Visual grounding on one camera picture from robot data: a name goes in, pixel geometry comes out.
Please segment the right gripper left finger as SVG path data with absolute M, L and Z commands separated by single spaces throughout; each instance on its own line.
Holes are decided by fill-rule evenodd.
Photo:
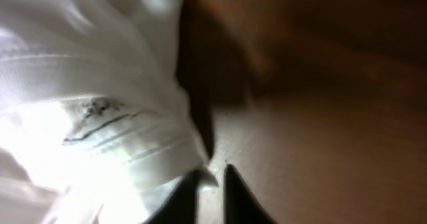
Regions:
M 146 224 L 195 224 L 201 171 L 193 171 L 173 191 L 165 205 Z

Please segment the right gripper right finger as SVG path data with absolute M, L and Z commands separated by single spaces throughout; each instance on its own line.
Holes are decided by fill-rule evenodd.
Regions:
M 232 164 L 224 170 L 224 224 L 276 224 Z

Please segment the white t-shirt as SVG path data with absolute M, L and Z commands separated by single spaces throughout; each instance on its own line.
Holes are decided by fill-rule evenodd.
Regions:
M 1 0 L 1 222 L 147 223 L 207 153 L 182 0 Z

